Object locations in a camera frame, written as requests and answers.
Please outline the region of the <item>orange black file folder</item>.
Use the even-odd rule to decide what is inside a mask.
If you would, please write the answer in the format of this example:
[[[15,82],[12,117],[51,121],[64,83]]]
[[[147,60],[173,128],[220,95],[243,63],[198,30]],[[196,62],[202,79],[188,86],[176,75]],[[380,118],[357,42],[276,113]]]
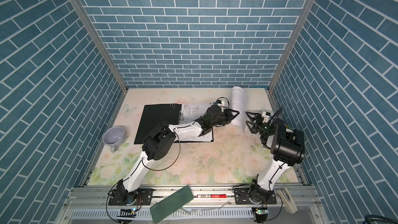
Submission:
[[[162,121],[167,124],[178,125],[181,105],[175,103],[145,105],[134,144],[143,144],[147,134]]]

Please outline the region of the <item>technical drawing paper sheet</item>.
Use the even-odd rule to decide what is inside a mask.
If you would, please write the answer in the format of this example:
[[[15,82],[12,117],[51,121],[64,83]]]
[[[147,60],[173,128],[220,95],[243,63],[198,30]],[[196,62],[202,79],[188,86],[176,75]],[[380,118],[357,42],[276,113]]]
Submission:
[[[182,104],[179,124],[193,122],[194,120],[203,116],[209,107],[211,107],[210,103]]]

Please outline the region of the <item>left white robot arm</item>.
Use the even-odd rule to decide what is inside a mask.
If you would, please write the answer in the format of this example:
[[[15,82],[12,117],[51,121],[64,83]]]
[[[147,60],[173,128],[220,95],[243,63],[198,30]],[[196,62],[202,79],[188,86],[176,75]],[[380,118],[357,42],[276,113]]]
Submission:
[[[172,125],[164,121],[159,122],[145,137],[142,152],[133,169],[125,179],[117,182],[115,195],[119,196],[124,204],[132,204],[137,198],[138,188],[145,175],[155,161],[165,157],[175,141],[206,135],[213,127],[225,126],[238,115],[239,111],[212,105],[203,116],[190,123]]]

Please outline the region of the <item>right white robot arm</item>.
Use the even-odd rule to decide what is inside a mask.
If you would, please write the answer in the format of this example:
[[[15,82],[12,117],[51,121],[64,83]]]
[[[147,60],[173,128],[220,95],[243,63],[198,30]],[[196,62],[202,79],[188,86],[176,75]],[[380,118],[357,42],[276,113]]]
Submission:
[[[283,173],[300,164],[305,157],[304,133],[290,129],[279,118],[280,108],[274,115],[269,112],[246,112],[249,120],[246,122],[252,134],[260,134],[261,144],[270,150],[273,158],[265,171],[252,180],[249,197],[255,204],[266,202],[274,194],[273,189]]]

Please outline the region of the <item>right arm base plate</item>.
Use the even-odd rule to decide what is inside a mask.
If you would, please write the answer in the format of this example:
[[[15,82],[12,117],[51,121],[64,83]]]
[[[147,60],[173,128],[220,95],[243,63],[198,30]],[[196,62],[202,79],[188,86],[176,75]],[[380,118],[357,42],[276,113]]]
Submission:
[[[232,189],[236,205],[264,204],[274,205],[276,197],[263,188],[250,190],[248,187],[237,187]]]

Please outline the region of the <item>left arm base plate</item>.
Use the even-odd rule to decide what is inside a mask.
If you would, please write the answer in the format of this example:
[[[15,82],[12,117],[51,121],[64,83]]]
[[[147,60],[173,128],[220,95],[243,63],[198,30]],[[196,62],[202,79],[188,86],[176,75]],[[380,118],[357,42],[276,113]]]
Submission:
[[[108,205],[150,205],[153,196],[153,189],[137,189],[133,192],[122,193],[121,189],[113,189],[109,194]]]

